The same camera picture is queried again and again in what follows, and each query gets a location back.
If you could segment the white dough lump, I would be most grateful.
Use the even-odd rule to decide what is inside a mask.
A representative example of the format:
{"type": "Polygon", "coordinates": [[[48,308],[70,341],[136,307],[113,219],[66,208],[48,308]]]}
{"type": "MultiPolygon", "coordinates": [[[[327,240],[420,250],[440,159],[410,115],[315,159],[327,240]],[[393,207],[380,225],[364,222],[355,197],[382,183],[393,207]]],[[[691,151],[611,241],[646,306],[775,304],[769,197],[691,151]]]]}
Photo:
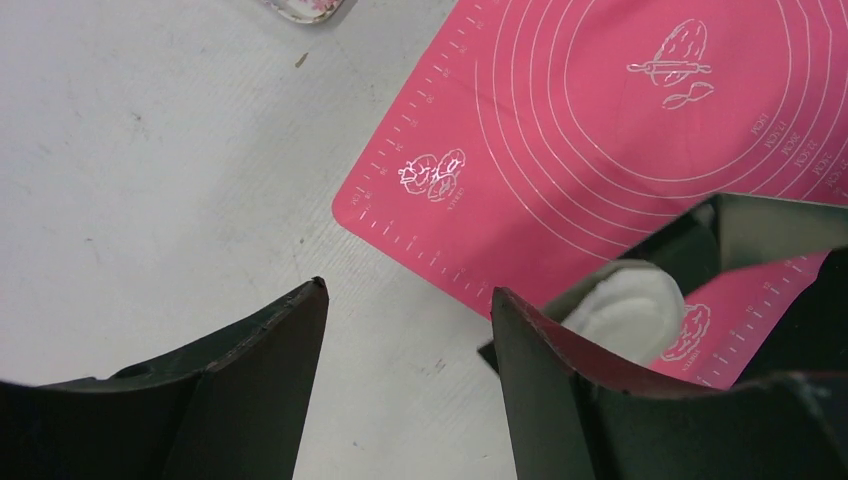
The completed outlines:
{"type": "Polygon", "coordinates": [[[644,260],[617,260],[544,307],[565,328],[643,367],[678,338],[684,297],[672,276],[644,260]]]}

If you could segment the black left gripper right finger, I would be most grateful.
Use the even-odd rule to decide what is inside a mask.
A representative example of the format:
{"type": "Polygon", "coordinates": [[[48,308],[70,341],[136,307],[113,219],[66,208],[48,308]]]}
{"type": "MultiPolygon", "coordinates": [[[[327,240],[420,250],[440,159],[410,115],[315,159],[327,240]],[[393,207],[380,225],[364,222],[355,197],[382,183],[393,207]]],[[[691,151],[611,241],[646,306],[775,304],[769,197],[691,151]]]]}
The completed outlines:
{"type": "Polygon", "coordinates": [[[847,475],[844,373],[778,373],[719,390],[627,361],[506,288],[495,290],[491,316],[522,479],[847,475]]]}

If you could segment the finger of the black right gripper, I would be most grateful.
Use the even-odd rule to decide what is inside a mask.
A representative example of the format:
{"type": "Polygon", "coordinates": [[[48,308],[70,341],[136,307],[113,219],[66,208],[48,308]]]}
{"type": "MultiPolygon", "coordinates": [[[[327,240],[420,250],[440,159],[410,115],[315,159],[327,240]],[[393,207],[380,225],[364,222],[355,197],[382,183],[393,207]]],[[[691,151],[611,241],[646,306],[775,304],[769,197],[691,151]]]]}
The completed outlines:
{"type": "Polygon", "coordinates": [[[847,250],[827,255],[816,280],[791,304],[739,377],[778,371],[847,370],[847,250]]]}

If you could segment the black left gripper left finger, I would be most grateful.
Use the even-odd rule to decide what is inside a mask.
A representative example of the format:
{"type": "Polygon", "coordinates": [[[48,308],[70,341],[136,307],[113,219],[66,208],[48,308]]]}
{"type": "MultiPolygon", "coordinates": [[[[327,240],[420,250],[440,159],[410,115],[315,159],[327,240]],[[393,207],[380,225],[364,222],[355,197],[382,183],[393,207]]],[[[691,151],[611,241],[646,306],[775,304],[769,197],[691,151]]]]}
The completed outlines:
{"type": "Polygon", "coordinates": [[[3,382],[2,477],[291,478],[328,309],[317,277],[106,379],[3,382]]]}

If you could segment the pink silicone baking mat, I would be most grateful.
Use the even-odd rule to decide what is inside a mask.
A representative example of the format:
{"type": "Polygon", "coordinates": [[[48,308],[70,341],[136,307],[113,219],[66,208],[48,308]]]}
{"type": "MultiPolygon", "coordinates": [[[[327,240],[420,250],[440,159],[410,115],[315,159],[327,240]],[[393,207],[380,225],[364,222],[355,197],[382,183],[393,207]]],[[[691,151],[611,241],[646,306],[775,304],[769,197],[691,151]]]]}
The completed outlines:
{"type": "Polygon", "coordinates": [[[338,223],[480,315],[715,191],[847,200],[843,1],[461,1],[338,223]]]}

